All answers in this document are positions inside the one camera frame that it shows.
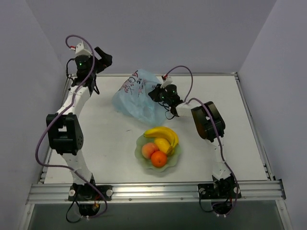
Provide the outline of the yellow fake lemon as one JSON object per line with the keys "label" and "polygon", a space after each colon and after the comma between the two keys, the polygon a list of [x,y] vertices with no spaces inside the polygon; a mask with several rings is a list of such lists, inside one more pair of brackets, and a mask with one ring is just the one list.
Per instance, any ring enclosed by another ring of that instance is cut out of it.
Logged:
{"label": "yellow fake lemon", "polygon": [[160,151],[164,152],[166,155],[171,151],[171,145],[165,138],[155,138],[154,144],[159,148]]}

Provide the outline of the orange fake fruit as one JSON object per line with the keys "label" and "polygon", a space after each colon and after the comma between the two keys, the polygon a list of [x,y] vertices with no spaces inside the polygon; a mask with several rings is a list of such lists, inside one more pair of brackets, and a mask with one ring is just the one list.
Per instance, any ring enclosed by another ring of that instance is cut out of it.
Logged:
{"label": "orange fake fruit", "polygon": [[167,155],[162,151],[156,151],[151,156],[151,163],[156,168],[164,167],[167,163]]}

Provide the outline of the yellow fake banana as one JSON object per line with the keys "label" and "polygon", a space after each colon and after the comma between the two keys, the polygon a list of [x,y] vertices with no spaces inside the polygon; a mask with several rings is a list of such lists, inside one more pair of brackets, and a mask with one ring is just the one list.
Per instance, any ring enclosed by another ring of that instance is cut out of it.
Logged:
{"label": "yellow fake banana", "polygon": [[146,130],[143,135],[145,138],[151,138],[153,140],[155,138],[167,139],[170,145],[172,146],[171,147],[172,149],[167,156],[172,156],[175,153],[175,147],[179,144],[179,138],[177,134],[170,128],[167,128],[164,126],[158,126],[158,127],[154,127],[152,129]]}

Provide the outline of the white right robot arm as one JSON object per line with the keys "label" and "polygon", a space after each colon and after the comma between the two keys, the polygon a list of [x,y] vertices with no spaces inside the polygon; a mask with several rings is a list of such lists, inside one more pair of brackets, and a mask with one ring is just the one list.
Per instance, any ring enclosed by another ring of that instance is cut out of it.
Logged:
{"label": "white right robot arm", "polygon": [[197,98],[182,100],[174,84],[164,88],[161,84],[157,84],[148,95],[154,102],[166,105],[173,116],[193,118],[198,135],[213,148],[212,175],[214,180],[219,181],[213,185],[213,192],[220,198],[229,194],[230,185],[225,181],[229,180],[237,185],[237,178],[224,156],[222,138],[225,122],[215,104],[212,101],[203,103]]}

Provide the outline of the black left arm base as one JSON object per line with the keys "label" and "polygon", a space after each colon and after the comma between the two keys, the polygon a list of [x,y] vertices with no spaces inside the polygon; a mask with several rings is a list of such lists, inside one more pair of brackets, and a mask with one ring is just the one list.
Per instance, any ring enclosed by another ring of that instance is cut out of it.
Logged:
{"label": "black left arm base", "polygon": [[[70,224],[78,223],[82,218],[87,220],[97,218],[106,213],[108,201],[112,200],[113,186],[111,185],[94,185],[99,191],[97,192],[88,184],[73,184],[70,187],[68,201],[71,202],[67,212],[66,221]],[[69,219],[69,212],[73,206],[78,208],[76,220]]]}

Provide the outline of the light blue plastic bag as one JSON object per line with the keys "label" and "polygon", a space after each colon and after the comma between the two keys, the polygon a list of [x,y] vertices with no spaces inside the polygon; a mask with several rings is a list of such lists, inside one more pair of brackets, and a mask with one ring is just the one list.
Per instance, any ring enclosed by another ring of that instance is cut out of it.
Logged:
{"label": "light blue plastic bag", "polygon": [[161,126],[166,120],[165,108],[154,102],[148,95],[159,83],[154,74],[138,69],[114,94],[112,105],[117,111],[147,125]]}

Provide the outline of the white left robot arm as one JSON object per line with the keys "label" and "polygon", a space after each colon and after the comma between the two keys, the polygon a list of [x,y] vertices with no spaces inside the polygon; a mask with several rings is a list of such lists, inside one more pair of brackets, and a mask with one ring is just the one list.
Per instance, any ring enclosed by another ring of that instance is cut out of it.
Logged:
{"label": "white left robot arm", "polygon": [[79,123],[79,115],[93,92],[99,93],[96,86],[96,75],[112,65],[112,56],[100,47],[94,51],[100,56],[93,56],[89,48],[78,44],[73,48],[77,67],[76,77],[72,78],[70,91],[63,106],[46,117],[50,126],[48,140],[50,147],[65,160],[73,178],[73,185],[81,185],[80,196],[91,201],[96,197],[97,189],[87,182],[93,178],[82,153],[83,132]]}

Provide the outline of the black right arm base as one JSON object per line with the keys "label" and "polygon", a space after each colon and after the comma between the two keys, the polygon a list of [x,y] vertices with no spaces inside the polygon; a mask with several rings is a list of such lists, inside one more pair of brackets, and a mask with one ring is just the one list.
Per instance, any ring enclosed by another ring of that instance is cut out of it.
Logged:
{"label": "black right arm base", "polygon": [[226,218],[233,212],[242,194],[237,180],[230,175],[226,179],[213,179],[212,183],[198,184],[198,198],[203,212]]}

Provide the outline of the pink fake peach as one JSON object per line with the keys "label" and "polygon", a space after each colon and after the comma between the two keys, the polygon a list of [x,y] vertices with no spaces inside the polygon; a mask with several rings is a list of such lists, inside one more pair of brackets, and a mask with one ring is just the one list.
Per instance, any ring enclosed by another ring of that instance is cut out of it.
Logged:
{"label": "pink fake peach", "polygon": [[150,159],[152,154],[158,151],[159,148],[156,144],[149,142],[142,146],[142,155],[146,159]]}

